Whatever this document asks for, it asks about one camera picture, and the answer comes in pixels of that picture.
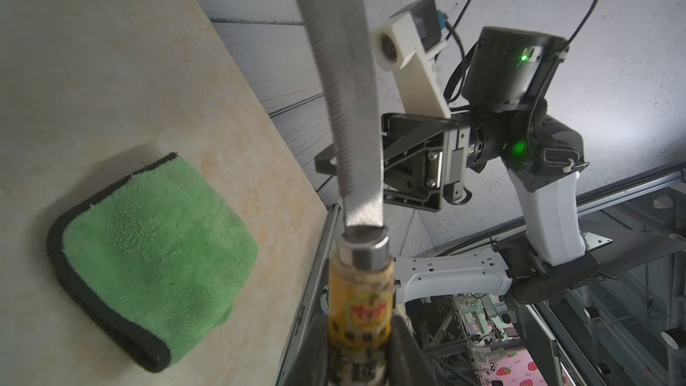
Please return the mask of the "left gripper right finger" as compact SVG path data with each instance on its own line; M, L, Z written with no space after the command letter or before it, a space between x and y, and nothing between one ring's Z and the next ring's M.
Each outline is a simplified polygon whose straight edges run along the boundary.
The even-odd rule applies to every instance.
M391 318L389 385L436 385L435 376L424 361L413 334L409 331L404 318L397 315Z

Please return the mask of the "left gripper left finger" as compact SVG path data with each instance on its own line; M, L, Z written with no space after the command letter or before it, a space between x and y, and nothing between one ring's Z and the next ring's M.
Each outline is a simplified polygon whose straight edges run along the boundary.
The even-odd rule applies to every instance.
M285 386L324 386L328 382L327 375L327 327L312 326L282 384Z

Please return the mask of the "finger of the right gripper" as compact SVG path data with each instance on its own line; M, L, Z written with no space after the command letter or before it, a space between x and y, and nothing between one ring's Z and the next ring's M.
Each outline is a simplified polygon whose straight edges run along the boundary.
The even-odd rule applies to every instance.
M314 168L316 173L336 176L337 175L337 150L334 143L323 149L314 157Z

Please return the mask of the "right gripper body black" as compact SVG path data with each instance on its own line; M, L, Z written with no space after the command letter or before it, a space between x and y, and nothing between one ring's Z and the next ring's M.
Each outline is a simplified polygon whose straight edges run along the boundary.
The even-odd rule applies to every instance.
M384 202L438 212L444 203L460 206L466 189L472 125L466 118L384 114Z

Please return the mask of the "sickle wooden handle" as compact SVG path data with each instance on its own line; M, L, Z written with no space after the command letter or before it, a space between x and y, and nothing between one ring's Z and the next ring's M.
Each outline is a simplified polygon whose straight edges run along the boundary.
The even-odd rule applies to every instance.
M325 94L344 211L344 228L330 257L326 382L384 385L395 281L364 0L297 3Z

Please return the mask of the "green microfiber rag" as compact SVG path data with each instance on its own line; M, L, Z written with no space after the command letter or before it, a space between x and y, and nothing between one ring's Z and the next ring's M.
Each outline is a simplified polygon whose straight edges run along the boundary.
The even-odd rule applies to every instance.
M55 276L136 364L160 373L225 323L258 246L174 153L59 216L46 236Z

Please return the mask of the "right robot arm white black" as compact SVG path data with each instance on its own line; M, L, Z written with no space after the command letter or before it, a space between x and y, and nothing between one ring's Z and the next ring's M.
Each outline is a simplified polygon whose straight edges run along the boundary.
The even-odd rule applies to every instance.
M404 106L382 116L385 201L428 212L463 205L471 198L466 171L498 158L526 225L513 243L446 259L398 259L397 302L475 292L532 304L602 277L577 219L576 184L587 165L582 136L550 117L544 98L567 41L484 28L457 70L464 110L450 110L438 91L432 62L445 46L441 30L392 23L375 30L372 43Z

